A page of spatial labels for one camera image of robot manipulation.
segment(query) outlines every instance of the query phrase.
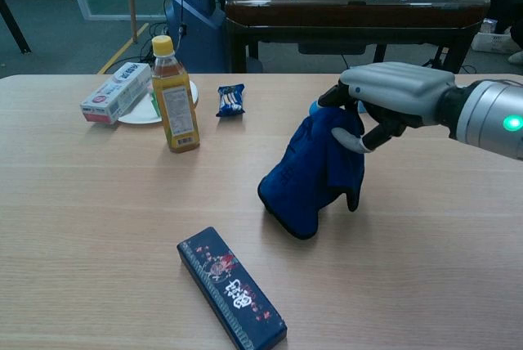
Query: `blue snack bag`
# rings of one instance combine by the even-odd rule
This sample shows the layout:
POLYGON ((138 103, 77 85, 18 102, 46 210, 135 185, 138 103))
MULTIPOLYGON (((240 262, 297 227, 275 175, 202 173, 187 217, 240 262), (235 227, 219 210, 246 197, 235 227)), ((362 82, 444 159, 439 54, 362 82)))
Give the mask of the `blue snack bag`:
POLYGON ((223 86, 218 88, 220 94, 220 108, 217 117, 228 117, 230 115, 245 113, 242 99, 242 91, 245 86, 236 84, 235 86, 223 86))

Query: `bottle label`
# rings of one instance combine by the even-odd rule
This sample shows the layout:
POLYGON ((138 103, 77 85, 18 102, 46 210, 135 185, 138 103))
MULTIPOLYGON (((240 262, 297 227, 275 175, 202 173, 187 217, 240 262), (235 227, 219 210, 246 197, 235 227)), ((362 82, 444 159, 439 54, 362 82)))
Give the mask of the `bottle label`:
POLYGON ((190 113, 189 96, 186 86, 177 86, 162 91, 163 102, 169 117, 169 126, 173 136, 194 131, 190 113))

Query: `plastic bottle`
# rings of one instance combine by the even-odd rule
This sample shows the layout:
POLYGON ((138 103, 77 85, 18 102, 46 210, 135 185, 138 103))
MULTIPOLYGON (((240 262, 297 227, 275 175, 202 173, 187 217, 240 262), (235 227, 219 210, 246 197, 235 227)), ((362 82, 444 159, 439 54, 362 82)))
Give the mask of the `plastic bottle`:
POLYGON ((189 75, 174 57, 171 37, 154 37, 153 53, 153 89, 169 148, 174 152, 192 150, 199 146, 199 133, 189 75))

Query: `blue robot body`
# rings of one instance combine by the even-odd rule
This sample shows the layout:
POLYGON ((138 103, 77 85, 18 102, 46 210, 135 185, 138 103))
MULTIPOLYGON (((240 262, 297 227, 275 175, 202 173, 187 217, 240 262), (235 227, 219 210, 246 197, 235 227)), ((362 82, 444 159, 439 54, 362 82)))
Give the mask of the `blue robot body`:
POLYGON ((171 0, 166 12, 169 34, 177 47, 177 59, 190 73, 227 72, 226 15, 216 8, 215 0, 171 0), (182 23, 186 25, 186 35, 178 43, 182 23))

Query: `white basket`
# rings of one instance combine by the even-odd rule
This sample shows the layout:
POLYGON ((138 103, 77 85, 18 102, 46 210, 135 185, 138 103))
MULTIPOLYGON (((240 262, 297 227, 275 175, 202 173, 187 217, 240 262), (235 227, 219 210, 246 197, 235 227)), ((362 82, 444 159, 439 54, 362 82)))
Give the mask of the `white basket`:
POLYGON ((472 40, 472 50, 491 53, 515 53, 521 48, 512 40, 510 34, 477 33, 472 40))

